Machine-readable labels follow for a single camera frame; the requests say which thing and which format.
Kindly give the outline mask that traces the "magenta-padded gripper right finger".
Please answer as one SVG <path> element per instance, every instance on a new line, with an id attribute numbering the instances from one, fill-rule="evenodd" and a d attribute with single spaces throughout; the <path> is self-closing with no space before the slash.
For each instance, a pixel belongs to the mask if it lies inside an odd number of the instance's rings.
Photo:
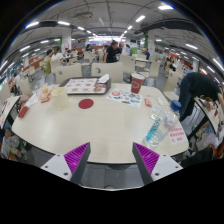
<path id="1" fill-rule="evenodd" d="M 170 156 L 166 154 L 159 155 L 138 143 L 133 143 L 132 153 L 145 185 L 182 169 Z"/>

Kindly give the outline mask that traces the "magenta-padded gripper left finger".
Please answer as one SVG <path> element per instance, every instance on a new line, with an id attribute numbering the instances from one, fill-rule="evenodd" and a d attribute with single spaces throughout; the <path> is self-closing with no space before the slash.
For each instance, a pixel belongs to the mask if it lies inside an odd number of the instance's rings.
<path id="1" fill-rule="evenodd" d="M 79 185 L 90 152 L 90 143 L 87 142 L 66 154 L 55 154 L 42 166 L 42 169 Z"/>

